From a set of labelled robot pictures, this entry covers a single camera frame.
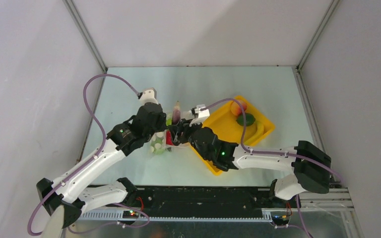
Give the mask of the red apple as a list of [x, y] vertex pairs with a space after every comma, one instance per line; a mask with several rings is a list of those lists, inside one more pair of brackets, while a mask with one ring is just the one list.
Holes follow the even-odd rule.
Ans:
[[173, 140], [172, 140], [172, 135], [171, 135], [169, 130], [166, 130], [166, 145], [174, 146]]

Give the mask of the purple eggplant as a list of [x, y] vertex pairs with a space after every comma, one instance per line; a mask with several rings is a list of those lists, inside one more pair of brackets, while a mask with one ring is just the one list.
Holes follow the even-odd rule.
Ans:
[[176, 104], [173, 107], [172, 112], [172, 124], [178, 124], [181, 120], [181, 109], [180, 109], [180, 102], [176, 101]]

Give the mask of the clear zip top bag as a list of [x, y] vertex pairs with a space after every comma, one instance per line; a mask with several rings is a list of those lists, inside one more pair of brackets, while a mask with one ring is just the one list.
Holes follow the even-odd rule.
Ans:
[[[166, 118], [166, 119], [168, 119], [168, 118], [172, 118], [172, 112], [167, 113], [167, 118]], [[155, 134], [151, 137], [150, 143], [151, 143], [152, 140], [156, 140], [156, 139], [159, 139], [159, 140], [163, 139], [163, 140], [165, 141], [165, 143], [166, 143], [166, 130], [163, 131], [163, 132], [157, 132], [157, 133], [155, 133]], [[166, 152], [166, 151], [171, 152], [173, 147], [176, 147], [176, 148], [185, 148], [185, 147], [187, 147], [187, 145], [179, 145], [179, 146], [175, 146], [175, 145], [174, 145], [174, 146], [168, 146], [168, 145], [165, 144], [165, 151], [164, 151], [164, 152]]]

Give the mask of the light green cabbage ball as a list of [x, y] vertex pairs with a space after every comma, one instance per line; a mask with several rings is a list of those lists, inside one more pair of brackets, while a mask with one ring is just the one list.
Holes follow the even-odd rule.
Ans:
[[165, 141], [163, 139], [152, 140], [150, 143], [151, 153], [154, 155], [159, 155], [165, 151]]

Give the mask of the bumpy green custard apple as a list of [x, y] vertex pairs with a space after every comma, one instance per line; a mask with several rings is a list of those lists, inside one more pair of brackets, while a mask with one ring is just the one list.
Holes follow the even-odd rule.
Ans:
[[169, 126], [171, 124], [172, 124], [172, 119], [171, 118], [166, 119], [166, 125]]

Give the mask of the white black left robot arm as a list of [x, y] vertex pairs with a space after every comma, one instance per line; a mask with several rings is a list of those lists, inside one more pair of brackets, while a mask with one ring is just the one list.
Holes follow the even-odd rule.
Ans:
[[132, 206], [137, 200], [136, 187], [127, 178], [113, 184], [90, 187], [90, 184], [115, 163], [149, 142], [157, 132], [163, 132], [166, 114], [160, 104], [147, 102], [136, 115], [104, 133], [103, 142], [87, 159], [75, 165], [62, 176], [41, 179], [37, 190], [42, 206], [50, 216], [62, 207], [62, 228], [67, 228], [84, 213], [109, 204]]

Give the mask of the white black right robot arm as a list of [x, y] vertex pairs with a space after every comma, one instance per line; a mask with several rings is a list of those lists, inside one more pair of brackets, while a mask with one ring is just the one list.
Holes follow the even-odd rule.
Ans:
[[220, 171], [256, 168], [287, 172], [287, 176], [271, 183], [268, 199], [274, 207], [282, 207], [305, 191], [329, 192], [331, 158], [308, 141], [300, 140], [297, 146], [286, 149], [257, 151], [223, 141], [212, 129], [192, 125], [189, 120], [167, 128], [174, 145], [189, 143], [203, 160]]

